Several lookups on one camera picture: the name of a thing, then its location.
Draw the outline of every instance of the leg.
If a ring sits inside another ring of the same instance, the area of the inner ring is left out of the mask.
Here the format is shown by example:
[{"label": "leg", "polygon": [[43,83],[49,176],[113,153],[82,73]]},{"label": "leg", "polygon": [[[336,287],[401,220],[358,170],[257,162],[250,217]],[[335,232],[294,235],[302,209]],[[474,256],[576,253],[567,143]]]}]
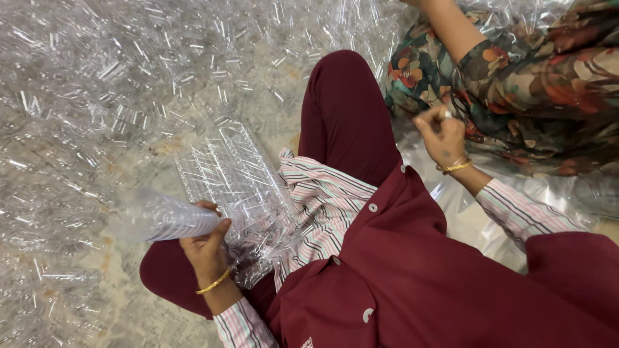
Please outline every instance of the leg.
[{"label": "leg", "polygon": [[299,155],[374,186],[397,165],[389,110],[358,53],[334,52],[314,67],[303,99]]},{"label": "leg", "polygon": [[[251,290],[243,290],[260,316],[266,314],[275,297],[273,276],[270,273]],[[196,274],[178,240],[153,243],[140,264],[140,278],[153,294],[209,320],[213,318],[204,298],[195,293]]]}]

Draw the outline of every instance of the striped shirt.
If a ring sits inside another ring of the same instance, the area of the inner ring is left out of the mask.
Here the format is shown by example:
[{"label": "striped shirt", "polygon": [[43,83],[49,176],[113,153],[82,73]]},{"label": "striped shirt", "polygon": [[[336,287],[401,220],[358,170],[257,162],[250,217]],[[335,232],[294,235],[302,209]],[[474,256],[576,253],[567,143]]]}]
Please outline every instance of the striped shirt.
[{"label": "striped shirt", "polygon": [[[377,188],[307,157],[293,157],[282,149],[278,171],[297,210],[299,223],[314,229],[275,267],[275,288],[304,265],[338,256],[344,235]],[[586,232],[573,219],[552,206],[493,179],[475,197],[488,216],[519,246],[534,235],[556,232]],[[214,318],[225,347],[277,347],[269,328],[243,298]]]}]

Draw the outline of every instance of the floral dress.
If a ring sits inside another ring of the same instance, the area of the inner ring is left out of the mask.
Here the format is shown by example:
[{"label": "floral dress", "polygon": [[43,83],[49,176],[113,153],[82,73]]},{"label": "floral dress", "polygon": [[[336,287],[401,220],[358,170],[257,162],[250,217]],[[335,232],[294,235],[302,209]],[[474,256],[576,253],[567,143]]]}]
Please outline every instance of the floral dress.
[{"label": "floral dress", "polygon": [[[482,26],[487,12],[468,12]],[[619,160],[619,0],[576,1],[547,31],[501,35],[456,66],[427,22],[389,62],[394,117],[440,103],[466,124],[467,150],[524,175],[575,175]]]}]

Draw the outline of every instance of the stack of plastic cups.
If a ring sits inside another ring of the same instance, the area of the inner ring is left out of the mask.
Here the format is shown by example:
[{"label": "stack of plastic cups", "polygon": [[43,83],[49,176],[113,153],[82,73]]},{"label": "stack of plastic cups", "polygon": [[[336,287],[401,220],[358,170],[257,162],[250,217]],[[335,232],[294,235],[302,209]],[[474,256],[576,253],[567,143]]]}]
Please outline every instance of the stack of plastic cups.
[{"label": "stack of plastic cups", "polygon": [[217,213],[142,187],[123,195],[112,232],[129,241],[206,235],[219,224]]}]

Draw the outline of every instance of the woman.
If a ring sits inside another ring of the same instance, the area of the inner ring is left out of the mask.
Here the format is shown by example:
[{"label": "woman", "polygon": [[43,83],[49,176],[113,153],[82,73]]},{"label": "woman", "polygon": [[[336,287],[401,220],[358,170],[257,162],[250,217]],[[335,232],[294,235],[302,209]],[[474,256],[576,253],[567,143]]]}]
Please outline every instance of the woman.
[{"label": "woman", "polygon": [[[478,44],[458,13],[453,56]],[[226,347],[616,347],[619,248],[471,166],[465,126],[445,109],[414,122],[438,168],[526,248],[528,275],[445,236],[443,212],[402,163],[372,72],[339,51],[309,78],[299,157],[282,153],[314,232],[278,274],[242,292],[221,248],[225,219],[208,238],[155,242],[144,285],[214,318]]]},{"label": "woman", "polygon": [[428,20],[389,62],[393,116],[444,103],[466,124],[471,152],[508,159],[510,172],[525,175],[587,173],[619,160],[619,3],[576,0],[547,32],[514,24],[515,36],[491,42],[465,23],[483,26],[489,13],[409,1]]}]

